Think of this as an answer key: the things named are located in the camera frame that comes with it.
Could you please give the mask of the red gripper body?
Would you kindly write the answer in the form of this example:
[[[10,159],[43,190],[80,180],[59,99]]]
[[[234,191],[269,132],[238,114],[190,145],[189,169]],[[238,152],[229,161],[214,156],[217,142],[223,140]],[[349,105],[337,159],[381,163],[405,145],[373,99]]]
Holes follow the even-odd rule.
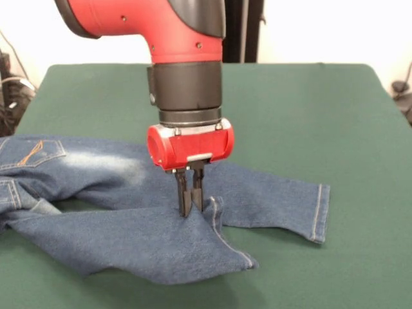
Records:
[[[147,146],[153,163],[165,171],[183,169],[192,162],[226,159],[234,147],[234,128],[226,119],[198,127],[150,126]]]

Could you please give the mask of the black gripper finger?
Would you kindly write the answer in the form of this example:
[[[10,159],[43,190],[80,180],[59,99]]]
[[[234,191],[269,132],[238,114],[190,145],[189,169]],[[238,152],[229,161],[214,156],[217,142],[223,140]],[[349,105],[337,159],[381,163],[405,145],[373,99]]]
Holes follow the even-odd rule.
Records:
[[[196,161],[191,164],[191,169],[193,170],[193,177],[192,177],[193,188],[191,190],[192,201],[197,206],[200,212],[203,212],[204,166],[205,166],[205,162],[203,160]]]
[[[180,216],[188,216],[191,210],[191,192],[187,188],[186,171],[177,169],[173,173],[177,181]]]

